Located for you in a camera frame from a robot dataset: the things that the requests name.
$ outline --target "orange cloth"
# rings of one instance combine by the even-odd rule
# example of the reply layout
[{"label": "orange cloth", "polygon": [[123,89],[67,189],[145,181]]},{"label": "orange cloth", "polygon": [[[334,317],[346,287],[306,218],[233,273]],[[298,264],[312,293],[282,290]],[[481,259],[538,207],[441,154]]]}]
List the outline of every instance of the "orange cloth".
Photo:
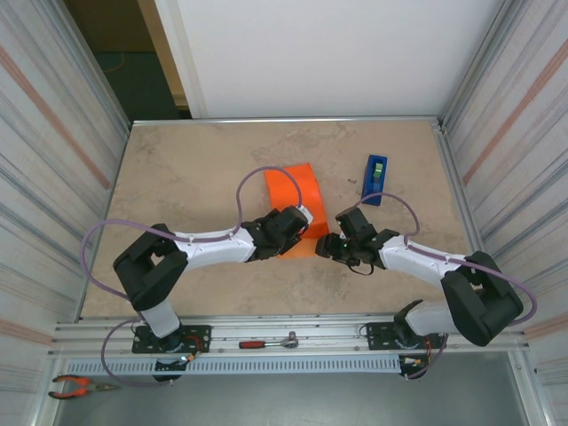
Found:
[{"label": "orange cloth", "polygon": [[[302,235],[302,240],[291,250],[282,255],[283,258],[298,258],[316,256],[316,243],[318,238],[329,233],[327,226],[326,211],[321,199],[320,186],[313,174],[310,163],[297,166],[285,167],[300,185],[304,206],[312,213],[313,221],[308,230]],[[267,170],[264,173],[270,202],[274,209],[283,210],[288,206],[295,206],[298,203],[296,187],[290,179],[283,173],[276,170]]]}]

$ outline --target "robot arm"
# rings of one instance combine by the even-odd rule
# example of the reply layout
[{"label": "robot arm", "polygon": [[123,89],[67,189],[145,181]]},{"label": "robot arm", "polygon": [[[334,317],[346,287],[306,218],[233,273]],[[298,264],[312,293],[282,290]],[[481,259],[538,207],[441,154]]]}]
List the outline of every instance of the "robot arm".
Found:
[{"label": "robot arm", "polygon": [[[252,262],[286,253],[301,240],[312,219],[304,206],[287,207],[243,222],[234,234],[231,230],[173,233],[185,240],[173,241],[143,233],[117,257],[113,267],[132,307],[161,339],[162,348],[173,349],[181,338],[180,322],[168,294],[182,273],[209,264]],[[153,228],[172,233],[164,224]]]},{"label": "robot arm", "polygon": [[[321,237],[316,248],[318,255],[350,267],[362,262],[373,269],[406,272],[444,291],[444,302],[417,300],[395,315],[400,340],[457,332],[473,344],[486,346],[523,311],[523,304],[505,280],[412,251],[402,235],[388,229],[378,233],[359,209],[345,210],[335,219],[342,235]],[[491,257],[481,251],[471,256],[448,255],[416,243],[413,246],[446,259],[466,260],[499,271]]]}]

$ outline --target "white wall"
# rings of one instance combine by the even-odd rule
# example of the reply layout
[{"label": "white wall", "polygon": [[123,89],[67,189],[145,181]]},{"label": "white wall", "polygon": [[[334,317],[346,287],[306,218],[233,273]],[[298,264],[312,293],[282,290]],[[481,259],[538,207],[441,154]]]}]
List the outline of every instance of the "white wall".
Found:
[{"label": "white wall", "polygon": [[502,0],[156,0],[193,116],[440,114]]}]

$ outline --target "orange-handled pliers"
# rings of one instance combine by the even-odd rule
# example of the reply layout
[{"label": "orange-handled pliers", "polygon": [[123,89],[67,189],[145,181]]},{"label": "orange-handled pliers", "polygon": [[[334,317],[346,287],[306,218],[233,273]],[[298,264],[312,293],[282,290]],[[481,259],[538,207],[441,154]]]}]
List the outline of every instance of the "orange-handled pliers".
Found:
[{"label": "orange-handled pliers", "polygon": [[49,392],[48,395],[55,399],[73,399],[84,397],[89,392],[110,391],[118,388],[118,386],[114,386],[113,384],[94,383],[91,379],[87,377],[79,377],[78,375],[60,375],[59,377],[54,378],[52,382],[74,382],[80,386],[80,388],[68,393]]}]

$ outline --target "table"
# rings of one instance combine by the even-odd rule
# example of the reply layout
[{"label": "table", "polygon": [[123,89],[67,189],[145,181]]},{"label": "table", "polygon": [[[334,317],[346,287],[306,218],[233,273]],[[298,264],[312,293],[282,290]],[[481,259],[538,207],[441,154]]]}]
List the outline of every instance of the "table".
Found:
[{"label": "table", "polygon": [[[193,122],[135,124],[108,217],[172,231],[199,233],[232,227],[236,186],[264,165],[309,162],[319,180],[327,220],[361,194],[370,154],[389,158],[385,191],[408,201],[421,219],[416,242],[465,253],[462,225],[428,121]],[[244,218],[270,210],[264,177],[242,192]],[[394,200],[363,206],[377,231],[414,229]],[[93,272],[122,289],[112,263],[139,231],[112,225],[103,232]],[[439,300],[440,290],[402,272],[375,270],[359,276],[328,259],[270,259],[217,264],[184,274],[170,294],[180,315],[397,312],[415,299]],[[89,285],[82,315],[133,313],[130,304]]]}]

